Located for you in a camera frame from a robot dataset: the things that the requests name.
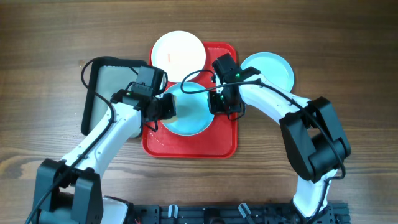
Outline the green yellow sponge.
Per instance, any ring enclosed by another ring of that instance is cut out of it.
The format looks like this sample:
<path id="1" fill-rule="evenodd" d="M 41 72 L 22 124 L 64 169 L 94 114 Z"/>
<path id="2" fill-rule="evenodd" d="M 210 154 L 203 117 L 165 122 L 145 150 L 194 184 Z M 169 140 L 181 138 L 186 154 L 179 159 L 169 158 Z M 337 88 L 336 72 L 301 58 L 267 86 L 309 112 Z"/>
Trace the green yellow sponge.
<path id="1" fill-rule="evenodd" d="M 165 107 L 165 112 L 163 115 L 163 118 L 161 121 L 164 124 L 169 124 L 169 123 L 174 123 L 177 118 L 177 109 L 176 109 L 176 96 L 169 93 L 164 95 L 165 102 L 166 102 L 166 107 Z"/>

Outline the teal plate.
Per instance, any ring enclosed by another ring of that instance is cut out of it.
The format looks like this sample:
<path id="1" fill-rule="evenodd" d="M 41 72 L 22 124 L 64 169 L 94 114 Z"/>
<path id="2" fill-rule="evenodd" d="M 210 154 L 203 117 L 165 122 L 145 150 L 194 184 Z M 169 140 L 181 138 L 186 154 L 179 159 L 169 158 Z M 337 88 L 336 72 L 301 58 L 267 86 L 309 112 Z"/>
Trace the teal plate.
<path id="1" fill-rule="evenodd" d="M 215 116 L 209 111 L 207 93 L 183 93 L 179 83 L 165 93 L 175 97 L 176 116 L 171 121 L 162 121 L 169 131 L 180 136 L 193 136 L 210 126 Z"/>
<path id="2" fill-rule="evenodd" d="M 272 52 L 258 52 L 247 57 L 241 64 L 242 69 L 254 67 L 270 82 L 285 91 L 294 87 L 294 71 L 288 61 Z"/>

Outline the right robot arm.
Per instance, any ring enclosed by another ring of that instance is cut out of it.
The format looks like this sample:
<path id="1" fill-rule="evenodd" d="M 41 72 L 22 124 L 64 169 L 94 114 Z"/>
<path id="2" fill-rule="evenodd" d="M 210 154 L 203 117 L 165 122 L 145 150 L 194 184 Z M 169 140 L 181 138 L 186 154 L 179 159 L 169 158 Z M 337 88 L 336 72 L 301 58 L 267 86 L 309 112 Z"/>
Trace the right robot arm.
<path id="1" fill-rule="evenodd" d="M 251 105 L 280 126 L 287 158 L 298 174 L 292 203 L 303 221 L 319 219 L 327 208 L 331 181 L 345 177 L 344 160 L 351 154 L 332 103 L 324 97 L 296 96 L 252 67 L 218 70 L 211 80 L 211 113 L 245 113 Z"/>

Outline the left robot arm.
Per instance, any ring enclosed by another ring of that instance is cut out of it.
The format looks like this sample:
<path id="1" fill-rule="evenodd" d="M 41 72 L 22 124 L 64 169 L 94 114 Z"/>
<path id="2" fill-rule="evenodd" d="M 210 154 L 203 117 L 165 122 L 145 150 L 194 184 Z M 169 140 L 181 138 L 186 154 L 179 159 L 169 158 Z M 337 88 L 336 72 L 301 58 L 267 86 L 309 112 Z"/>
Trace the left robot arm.
<path id="1" fill-rule="evenodd" d="M 74 150 L 37 170 L 33 209 L 27 223 L 134 223 L 132 203 L 103 196 L 101 179 L 124 143 L 147 121 L 175 116 L 175 97 L 119 90 L 108 110 Z"/>

